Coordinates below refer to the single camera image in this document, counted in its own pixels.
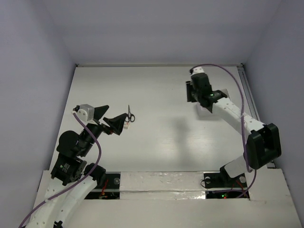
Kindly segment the foil covered front rail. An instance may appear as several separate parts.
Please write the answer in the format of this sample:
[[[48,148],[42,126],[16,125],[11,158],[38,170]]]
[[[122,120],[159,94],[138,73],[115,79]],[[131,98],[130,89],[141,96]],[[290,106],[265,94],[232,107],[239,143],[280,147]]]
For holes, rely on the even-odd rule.
[[[203,172],[122,172],[121,200],[204,200]]]

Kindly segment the aluminium side rail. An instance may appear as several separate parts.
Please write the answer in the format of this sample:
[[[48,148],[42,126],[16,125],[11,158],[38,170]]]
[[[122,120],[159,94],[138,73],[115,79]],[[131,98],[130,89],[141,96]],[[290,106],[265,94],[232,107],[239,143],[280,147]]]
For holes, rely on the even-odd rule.
[[[255,105],[254,99],[253,99],[253,95],[249,86],[249,82],[247,79],[247,75],[245,73],[245,69],[242,66],[237,67],[238,70],[238,74],[244,89],[244,93],[245,93],[245,97],[247,99],[247,104],[250,110],[250,114],[252,117],[254,117],[257,120],[260,120],[258,111],[257,111],[257,107]]]

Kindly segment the black handled scissors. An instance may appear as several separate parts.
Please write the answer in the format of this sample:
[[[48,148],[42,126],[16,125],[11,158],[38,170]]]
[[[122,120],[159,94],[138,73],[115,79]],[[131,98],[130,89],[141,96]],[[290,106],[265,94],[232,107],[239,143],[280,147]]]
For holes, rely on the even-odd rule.
[[[128,113],[125,119],[126,123],[133,123],[135,121],[135,115],[131,113],[130,106],[128,105]]]

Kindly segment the white eraser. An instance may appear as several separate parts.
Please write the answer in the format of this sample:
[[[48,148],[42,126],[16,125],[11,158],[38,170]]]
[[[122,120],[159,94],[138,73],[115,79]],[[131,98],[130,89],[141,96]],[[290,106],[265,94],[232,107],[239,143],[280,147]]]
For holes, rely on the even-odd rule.
[[[129,128],[129,125],[130,125],[129,122],[125,122],[124,125],[123,125],[123,128],[124,128],[124,129],[128,129],[128,128]]]

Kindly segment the white divided pen holder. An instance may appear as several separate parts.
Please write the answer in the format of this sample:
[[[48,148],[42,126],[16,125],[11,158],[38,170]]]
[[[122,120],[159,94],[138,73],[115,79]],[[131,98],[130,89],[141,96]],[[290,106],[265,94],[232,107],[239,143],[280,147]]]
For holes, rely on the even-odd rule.
[[[221,89],[221,92],[225,93],[227,97],[230,98],[230,95],[226,88]],[[207,108],[202,107],[198,102],[196,103],[195,107],[199,118],[204,118],[212,115],[212,113]]]

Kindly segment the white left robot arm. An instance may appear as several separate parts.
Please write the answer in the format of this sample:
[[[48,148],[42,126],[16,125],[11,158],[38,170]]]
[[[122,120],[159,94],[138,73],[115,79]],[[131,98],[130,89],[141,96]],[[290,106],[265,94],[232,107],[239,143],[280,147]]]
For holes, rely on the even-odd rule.
[[[100,123],[108,105],[76,106],[72,114],[83,126],[81,133],[65,131],[58,141],[58,157],[50,173],[44,201],[30,212],[28,228],[65,228],[81,202],[94,188],[106,185],[106,170],[97,162],[87,164],[85,157],[93,145],[101,149],[97,138],[114,132],[112,126]]]

